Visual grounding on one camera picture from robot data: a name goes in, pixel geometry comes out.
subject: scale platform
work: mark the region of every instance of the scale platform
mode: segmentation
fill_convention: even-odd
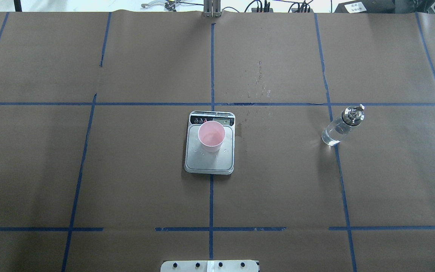
[[[197,137],[199,127],[207,121],[220,122],[226,136],[221,148],[207,152]],[[190,173],[229,175],[234,170],[234,122],[231,112],[193,111],[188,119],[186,158],[184,168]]]

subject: plastic cup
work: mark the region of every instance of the plastic cup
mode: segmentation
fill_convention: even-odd
[[[207,121],[199,127],[197,136],[204,150],[207,152],[216,152],[221,148],[226,136],[226,131],[221,123]]]

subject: silver lid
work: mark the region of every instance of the silver lid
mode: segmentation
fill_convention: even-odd
[[[358,126],[365,118],[365,108],[362,104],[346,108],[342,112],[343,121],[349,126]]]

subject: white label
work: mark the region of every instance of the white label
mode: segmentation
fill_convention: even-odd
[[[362,2],[352,3],[345,5],[345,8],[349,13],[357,13],[362,11],[367,11],[366,7]]]

